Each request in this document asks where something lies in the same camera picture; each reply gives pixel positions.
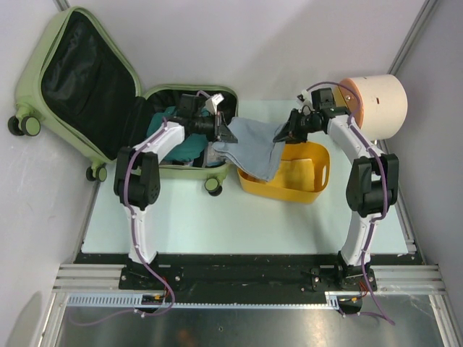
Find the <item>light blue denim garment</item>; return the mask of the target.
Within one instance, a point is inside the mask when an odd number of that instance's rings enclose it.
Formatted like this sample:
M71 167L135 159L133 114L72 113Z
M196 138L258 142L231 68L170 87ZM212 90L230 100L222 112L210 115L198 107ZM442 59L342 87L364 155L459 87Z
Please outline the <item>light blue denim garment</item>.
M284 124L235 117L229 129L237 142L214 142L212 148L246 174L271 181L278 171L285 146L284 142L273 139L283 128Z

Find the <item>teal fabric garment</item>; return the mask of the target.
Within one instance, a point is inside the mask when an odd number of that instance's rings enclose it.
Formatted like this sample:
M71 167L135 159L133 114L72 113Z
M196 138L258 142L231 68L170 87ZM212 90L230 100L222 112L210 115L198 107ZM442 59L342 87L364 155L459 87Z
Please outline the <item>teal fabric garment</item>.
M153 134L162 129L165 121L177 114L175 106L168 106L164 111L155 112L152 115L146 137L152 137ZM208 139L203 134L187 134L186 130L177 131L177 134L166 141L167 144L161 147L160 154L164 154L165 162L191 163L198 159L208 146Z

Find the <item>yellow plastic basket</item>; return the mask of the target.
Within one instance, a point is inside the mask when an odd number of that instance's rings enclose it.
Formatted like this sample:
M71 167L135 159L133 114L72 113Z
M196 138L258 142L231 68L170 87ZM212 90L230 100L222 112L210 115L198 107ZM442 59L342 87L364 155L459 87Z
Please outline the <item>yellow plastic basket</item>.
M238 169L242 189L253 195L286 202L313 203L328 186L331 159L315 142L286 145L273 180L256 179Z

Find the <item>green hard-shell suitcase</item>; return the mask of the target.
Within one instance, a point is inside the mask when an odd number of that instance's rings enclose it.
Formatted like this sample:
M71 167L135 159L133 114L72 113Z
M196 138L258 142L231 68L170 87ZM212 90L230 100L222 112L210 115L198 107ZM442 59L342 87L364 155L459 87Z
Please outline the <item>green hard-shell suitcase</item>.
M88 181L104 181L106 164L122 147L141 141L155 113L176 107L196 85L143 91L140 78L103 25L72 7L47 24L15 90L15 136L34 137L43 127L89 161Z

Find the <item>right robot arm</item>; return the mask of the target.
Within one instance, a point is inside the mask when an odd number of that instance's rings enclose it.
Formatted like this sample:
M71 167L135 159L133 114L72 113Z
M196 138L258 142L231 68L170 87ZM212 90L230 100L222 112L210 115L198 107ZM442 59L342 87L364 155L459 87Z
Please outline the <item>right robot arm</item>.
M324 132L351 163L346 187L347 204L352 211L347 239L330 268L311 271L315 291L353 291L369 287L370 246L378 223L398 197L399 159L385 154L361 132L354 115L336 104L332 82L318 82L298 95L301 108L291 110L274 142L299 144L309 134Z

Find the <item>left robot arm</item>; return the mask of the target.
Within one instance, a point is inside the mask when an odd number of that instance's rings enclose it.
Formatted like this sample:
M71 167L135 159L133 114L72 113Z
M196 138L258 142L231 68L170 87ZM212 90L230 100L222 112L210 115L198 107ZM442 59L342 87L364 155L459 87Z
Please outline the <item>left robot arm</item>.
M149 265L158 251L145 231L145 214L161 191L160 162L191 134L206 136L210 142L237 143L218 105L224 101L221 93L209 95L199 91L182 95L175 116L163 118L151 136L134 147L123 147L116 159L114 194L127 211L133 246L132 261L143 264L134 279L143 288L155 287L160 272Z

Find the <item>white labelled packet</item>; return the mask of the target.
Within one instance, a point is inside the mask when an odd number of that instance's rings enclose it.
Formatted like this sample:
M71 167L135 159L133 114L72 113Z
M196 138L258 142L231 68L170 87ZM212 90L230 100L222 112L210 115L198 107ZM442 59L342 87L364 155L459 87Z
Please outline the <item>white labelled packet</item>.
M225 164L225 159L213 149L212 143L205 149L203 164L205 168L213 168Z

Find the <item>white cylindrical container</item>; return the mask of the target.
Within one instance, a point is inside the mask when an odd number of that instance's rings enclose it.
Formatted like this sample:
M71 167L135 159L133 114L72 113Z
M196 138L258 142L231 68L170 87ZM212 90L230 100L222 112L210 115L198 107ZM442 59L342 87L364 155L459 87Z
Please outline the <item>white cylindrical container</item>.
M395 76L350 77L340 84L339 92L349 110L360 110L354 119L369 140L387 140L401 129L407 116L408 100Z

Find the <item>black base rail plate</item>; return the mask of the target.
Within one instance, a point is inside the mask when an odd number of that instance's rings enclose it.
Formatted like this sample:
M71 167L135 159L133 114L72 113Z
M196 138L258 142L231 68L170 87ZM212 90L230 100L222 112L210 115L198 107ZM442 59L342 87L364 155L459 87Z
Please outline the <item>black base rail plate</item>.
M183 303L232 302L244 304L309 304L327 291L315 291L311 271L330 268L334 254L319 255L211 255L162 254L149 267L129 259L125 254L79 253L75 264L93 268L119 265L117 287L133 291L167 291ZM370 261L370 286L378 288L382 269L410 269L423 264L418 254L376 254Z

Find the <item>right corner aluminium post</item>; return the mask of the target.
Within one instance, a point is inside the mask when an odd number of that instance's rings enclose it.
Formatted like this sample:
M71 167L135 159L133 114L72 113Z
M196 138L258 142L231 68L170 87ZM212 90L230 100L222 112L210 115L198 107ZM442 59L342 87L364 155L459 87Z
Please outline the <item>right corner aluminium post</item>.
M435 11L439 7L441 1L439 0L425 0L418 12L411 28L409 29L404 41L402 42L391 66L388 69L388 74L397 76L400 72L405 61L411 54L413 48L416 46L420 36L424 32L427 24L433 17Z

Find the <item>corner aluminium post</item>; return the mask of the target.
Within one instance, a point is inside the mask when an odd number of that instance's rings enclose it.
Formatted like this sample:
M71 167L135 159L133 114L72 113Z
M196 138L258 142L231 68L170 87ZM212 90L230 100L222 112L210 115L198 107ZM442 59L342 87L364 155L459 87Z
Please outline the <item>corner aluminium post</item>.
M71 7L68 0L53 0L53 3L59 11L65 11Z
M420 36L424 32L427 24L433 17L435 11L439 7L441 1L439 0L425 0L418 12L411 28L409 29L404 41L402 42L391 66L388 69L388 74L397 76L400 72L405 61L411 54L413 48L416 46Z

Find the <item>left corner aluminium post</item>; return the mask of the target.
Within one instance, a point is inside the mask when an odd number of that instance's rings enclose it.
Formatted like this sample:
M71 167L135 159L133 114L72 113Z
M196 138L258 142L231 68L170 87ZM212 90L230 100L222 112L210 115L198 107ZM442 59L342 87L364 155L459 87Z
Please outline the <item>left corner aluminium post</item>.
M53 0L53 3L59 11L65 11L71 7L68 0Z

